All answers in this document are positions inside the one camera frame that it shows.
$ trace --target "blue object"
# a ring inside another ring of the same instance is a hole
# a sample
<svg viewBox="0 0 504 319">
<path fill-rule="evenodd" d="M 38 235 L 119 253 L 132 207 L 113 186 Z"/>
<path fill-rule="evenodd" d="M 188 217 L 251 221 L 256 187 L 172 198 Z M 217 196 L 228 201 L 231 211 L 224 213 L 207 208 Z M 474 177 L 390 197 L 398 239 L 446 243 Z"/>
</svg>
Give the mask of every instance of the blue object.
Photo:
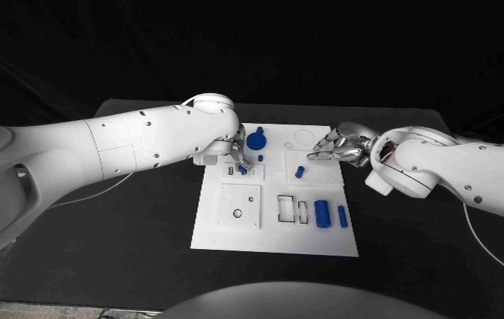
<svg viewBox="0 0 504 319">
<path fill-rule="evenodd" d="M 266 147 L 266 135 L 263 132 L 263 127 L 258 127 L 257 132 L 247 136 L 247 146 L 253 150 L 261 150 Z"/>
<path fill-rule="evenodd" d="M 329 215 L 329 202 L 326 200 L 316 201 L 316 218 L 318 226 L 329 228 L 332 226 L 332 217 Z"/>
<path fill-rule="evenodd" d="M 348 215 L 345 213 L 345 206 L 339 206 L 339 215 L 341 215 L 341 223 L 342 223 L 342 228 L 348 228 Z"/>
<path fill-rule="evenodd" d="M 305 172 L 305 167 L 300 166 L 300 167 L 297 168 L 297 177 L 299 177 L 299 178 L 303 177 L 303 172 Z"/>
</svg>

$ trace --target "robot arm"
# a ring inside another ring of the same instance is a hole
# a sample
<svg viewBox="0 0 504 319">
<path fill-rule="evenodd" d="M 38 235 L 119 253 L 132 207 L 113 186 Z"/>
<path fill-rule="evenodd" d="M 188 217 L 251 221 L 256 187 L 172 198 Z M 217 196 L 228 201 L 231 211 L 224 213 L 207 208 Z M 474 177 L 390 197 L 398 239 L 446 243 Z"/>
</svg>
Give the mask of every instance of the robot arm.
<svg viewBox="0 0 504 319">
<path fill-rule="evenodd" d="M 194 158 L 214 165 L 243 155 L 246 130 L 222 95 L 90 120 L 0 127 L 0 249 L 70 192 L 129 173 Z M 18 168 L 27 175 L 21 177 Z"/>
<path fill-rule="evenodd" d="M 320 149 L 332 142 L 332 151 Z M 470 206 L 504 216 L 504 148 L 502 144 L 463 143 L 427 127 L 404 127 L 379 135 L 345 122 L 316 145 L 310 160 L 349 161 L 374 171 L 366 184 L 381 194 L 392 189 L 427 198 L 437 184 Z"/>
</svg>

